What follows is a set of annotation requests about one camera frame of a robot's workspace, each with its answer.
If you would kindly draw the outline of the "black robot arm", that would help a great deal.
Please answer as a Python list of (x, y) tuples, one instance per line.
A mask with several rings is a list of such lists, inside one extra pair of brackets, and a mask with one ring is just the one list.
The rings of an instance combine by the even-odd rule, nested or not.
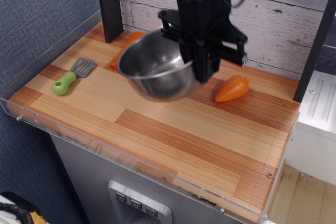
[(178, 42), (184, 63), (193, 62), (196, 78), (205, 83), (222, 59), (243, 66), (247, 36), (230, 21), (231, 0), (176, 0), (177, 10), (163, 9), (162, 35)]

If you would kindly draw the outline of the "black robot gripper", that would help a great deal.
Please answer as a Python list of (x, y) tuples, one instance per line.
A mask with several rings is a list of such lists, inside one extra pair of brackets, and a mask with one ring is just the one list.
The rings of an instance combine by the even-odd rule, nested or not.
[(229, 19), (231, 0), (177, 0), (177, 5), (177, 10), (159, 12), (162, 35), (179, 43), (185, 64), (194, 60), (200, 83), (219, 70), (221, 58), (240, 66), (246, 63), (247, 36)]

